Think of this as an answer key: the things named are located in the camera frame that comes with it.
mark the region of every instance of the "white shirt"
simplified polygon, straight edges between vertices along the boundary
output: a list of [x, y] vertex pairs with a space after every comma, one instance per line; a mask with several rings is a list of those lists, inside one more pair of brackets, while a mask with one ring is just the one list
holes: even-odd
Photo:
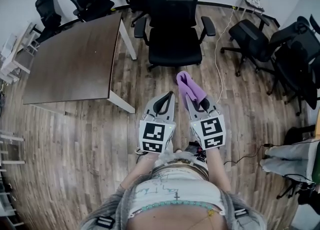
[[214, 184], [203, 180], [192, 169], [166, 168], [136, 187], [129, 218], [142, 207], [173, 200], [206, 202], [220, 208], [222, 214], [225, 213], [220, 191]]

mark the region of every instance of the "black strap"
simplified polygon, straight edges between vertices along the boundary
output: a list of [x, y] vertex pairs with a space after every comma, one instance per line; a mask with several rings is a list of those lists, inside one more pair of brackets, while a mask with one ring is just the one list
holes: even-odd
[[115, 224], [115, 220], [110, 216], [101, 216], [97, 219], [95, 224], [106, 229], [112, 229]]

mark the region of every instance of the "black cable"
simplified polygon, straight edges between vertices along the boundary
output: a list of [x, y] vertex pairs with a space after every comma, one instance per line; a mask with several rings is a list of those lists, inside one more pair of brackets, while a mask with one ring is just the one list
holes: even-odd
[[308, 178], [306, 178], [305, 176], [300, 175], [300, 174], [286, 174], [286, 175], [284, 175], [284, 177], [287, 177], [287, 176], [302, 176], [305, 180], [308, 180], [308, 181], [310, 181], [310, 182], [312, 182], [312, 183], [315, 183], [315, 184], [320, 184], [320, 183], [314, 182], [313, 180], [310, 180], [310, 179], [308, 179]]
[[[320, 142], [320, 140], [314, 140], [314, 141], [312, 141], [312, 142], [299, 142], [299, 143], [295, 143], [295, 144], [306, 144], [306, 143], [314, 143], [314, 142]], [[228, 161], [226, 161], [225, 163], [224, 163], [224, 165], [226, 165], [228, 162], [233, 162], [233, 163], [235, 163], [235, 164], [237, 164], [239, 161], [241, 161], [243, 158], [254, 158], [254, 157], [256, 157], [257, 155], [258, 155], [258, 153], [259, 153], [259, 151], [260, 151], [260, 149], [261, 149], [261, 147], [274, 147], [274, 146], [283, 146], [283, 145], [274, 145], [274, 144], [263, 144], [263, 145], [261, 145], [260, 147], [259, 147], [259, 149], [258, 149], [258, 151], [255, 153], [255, 155], [252, 155], [252, 156], [250, 156], [250, 155], [245, 155], [245, 156], [243, 156], [243, 157], [241, 157], [239, 160], [237, 160], [236, 162], [234, 162], [233, 160], [228, 160]]]
[[261, 146], [259, 147], [259, 149], [258, 149], [258, 151], [256, 151], [255, 155], [252, 155], [252, 156], [249, 156], [249, 155], [243, 156], [243, 157], [241, 157], [239, 160], [237, 160], [236, 162], [234, 162], [233, 160], [228, 160], [228, 161], [226, 161], [226, 162], [224, 163], [224, 165], [226, 165], [228, 162], [233, 162], [233, 163], [237, 164], [237, 163], [238, 163], [239, 161], [241, 161], [243, 158], [253, 158], [253, 157], [256, 157], [257, 154], [259, 153], [261, 147], [263, 147], [263, 146], [264, 146], [264, 145], [261, 145]]

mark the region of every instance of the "gray pants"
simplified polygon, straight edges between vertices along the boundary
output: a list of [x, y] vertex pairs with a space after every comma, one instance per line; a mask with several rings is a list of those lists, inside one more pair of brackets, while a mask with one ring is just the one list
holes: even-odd
[[[265, 151], [265, 154], [272, 158], [261, 160], [260, 165], [266, 172], [273, 172], [282, 176], [299, 174], [307, 177], [309, 147], [310, 143], [272, 147]], [[305, 178], [300, 176], [289, 175], [288, 177], [300, 182], [307, 182]]]

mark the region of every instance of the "white cable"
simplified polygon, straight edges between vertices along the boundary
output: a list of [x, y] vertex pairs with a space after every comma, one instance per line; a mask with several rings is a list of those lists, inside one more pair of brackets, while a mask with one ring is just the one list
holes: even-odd
[[215, 64], [215, 67], [219, 73], [219, 77], [220, 77], [220, 81], [221, 81], [221, 92], [220, 92], [220, 95], [219, 95], [219, 99], [216, 103], [218, 103], [220, 101], [220, 98], [221, 98], [221, 95], [222, 95], [222, 91], [224, 90], [224, 84], [223, 84], [223, 81], [222, 81], [222, 77], [221, 77], [221, 74], [220, 74], [220, 71], [219, 71], [219, 68], [217, 66], [217, 57], [216, 57], [216, 50], [217, 50], [217, 47], [218, 47], [218, 42], [219, 40], [221, 39], [222, 35], [226, 32], [227, 28], [229, 27], [230, 23], [231, 23], [231, 19], [232, 19], [232, 16], [234, 15], [234, 8], [232, 9], [232, 12], [231, 12], [231, 17], [230, 17], [230, 21], [227, 25], [227, 27], [224, 29], [224, 31], [221, 33], [220, 37], [218, 38], [218, 40], [216, 41], [216, 44], [215, 44], [215, 50], [214, 50], [214, 64]]

